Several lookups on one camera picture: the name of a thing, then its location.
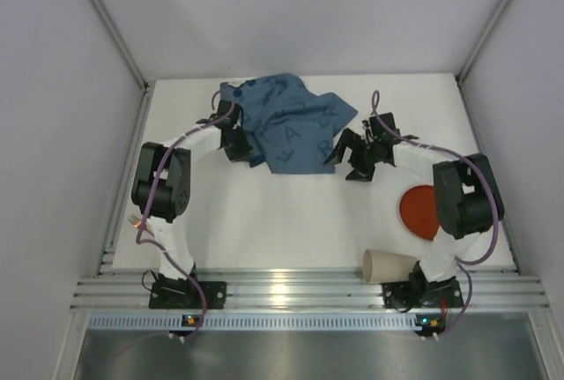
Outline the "blue letter-print placemat cloth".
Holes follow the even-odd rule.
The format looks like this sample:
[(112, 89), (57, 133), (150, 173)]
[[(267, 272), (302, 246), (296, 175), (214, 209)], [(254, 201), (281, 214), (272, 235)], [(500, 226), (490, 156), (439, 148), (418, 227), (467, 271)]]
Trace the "blue letter-print placemat cloth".
[(273, 174), (329, 175), (325, 161), (334, 137), (358, 110), (333, 92), (317, 95), (293, 74), (223, 82), (220, 98), (242, 108), (242, 127), (253, 148), (249, 165), (263, 163)]

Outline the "red round plastic plate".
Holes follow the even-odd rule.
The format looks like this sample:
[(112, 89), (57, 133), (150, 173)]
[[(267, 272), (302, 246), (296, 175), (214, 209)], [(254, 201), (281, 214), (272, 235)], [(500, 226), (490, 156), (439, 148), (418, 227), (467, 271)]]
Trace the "red round plastic plate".
[(418, 185), (404, 193), (399, 202), (399, 215), (404, 226), (415, 236), (431, 242), (439, 230), (434, 187)]

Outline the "beige paper cup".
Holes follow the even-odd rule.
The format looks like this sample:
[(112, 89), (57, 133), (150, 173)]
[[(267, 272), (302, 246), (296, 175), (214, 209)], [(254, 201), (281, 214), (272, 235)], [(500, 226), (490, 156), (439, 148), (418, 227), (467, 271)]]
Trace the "beige paper cup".
[(407, 281), (417, 262), (416, 257), (380, 250), (366, 250), (362, 258), (362, 278), (368, 284)]

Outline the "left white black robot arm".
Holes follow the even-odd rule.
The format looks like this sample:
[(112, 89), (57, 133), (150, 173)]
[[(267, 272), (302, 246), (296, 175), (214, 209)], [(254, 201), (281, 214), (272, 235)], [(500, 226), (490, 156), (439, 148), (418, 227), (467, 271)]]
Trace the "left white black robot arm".
[(140, 148), (131, 189), (131, 201), (141, 212), (135, 242), (159, 252), (159, 274), (165, 279), (195, 281), (196, 262), (182, 217), (189, 206), (193, 164), (220, 150), (232, 162), (252, 154), (243, 109), (234, 101), (221, 100), (214, 113), (180, 137)]

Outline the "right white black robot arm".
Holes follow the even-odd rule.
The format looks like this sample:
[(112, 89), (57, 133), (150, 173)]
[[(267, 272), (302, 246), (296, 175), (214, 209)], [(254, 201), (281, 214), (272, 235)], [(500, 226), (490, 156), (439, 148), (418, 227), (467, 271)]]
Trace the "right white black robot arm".
[(347, 181), (370, 182), (378, 163), (408, 170), (430, 181), (439, 228), (430, 250), (412, 269), (429, 282), (456, 275), (459, 265), (485, 262), (496, 246), (505, 208), (489, 159), (483, 153), (463, 156), (450, 149), (402, 136), (391, 113), (373, 115), (365, 133), (346, 128), (326, 158), (342, 162), (351, 151)]

